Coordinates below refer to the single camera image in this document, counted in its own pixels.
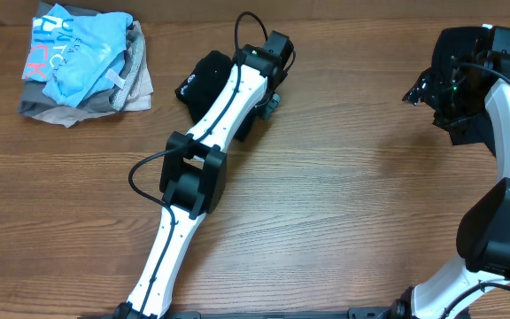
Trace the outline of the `black t-shirt with logo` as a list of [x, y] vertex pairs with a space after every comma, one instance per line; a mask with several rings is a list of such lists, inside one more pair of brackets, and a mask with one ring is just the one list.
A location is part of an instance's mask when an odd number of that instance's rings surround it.
[[168, 147], [194, 142], [227, 150], [231, 141], [243, 141], [267, 93], [268, 78], [258, 69], [238, 65], [219, 52], [202, 58], [176, 97], [189, 110], [194, 126], [187, 133], [174, 132]]

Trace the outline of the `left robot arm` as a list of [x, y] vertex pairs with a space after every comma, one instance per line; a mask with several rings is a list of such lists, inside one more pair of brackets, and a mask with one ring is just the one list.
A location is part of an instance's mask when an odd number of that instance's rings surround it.
[[288, 36], [272, 32], [261, 47], [245, 45], [202, 119], [174, 132], [159, 155], [162, 209], [158, 233], [138, 283], [115, 318], [161, 318], [194, 233], [218, 205], [226, 184], [227, 150], [253, 116], [268, 117], [280, 102], [276, 88], [296, 53]]

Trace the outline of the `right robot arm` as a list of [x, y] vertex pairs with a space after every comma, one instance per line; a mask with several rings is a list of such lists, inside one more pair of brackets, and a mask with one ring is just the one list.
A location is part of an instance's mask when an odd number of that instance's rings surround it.
[[451, 27], [404, 101], [425, 104], [453, 144], [485, 144], [496, 184], [460, 221], [456, 252], [426, 282], [408, 288], [386, 318], [466, 318], [487, 292], [510, 292], [510, 27]]

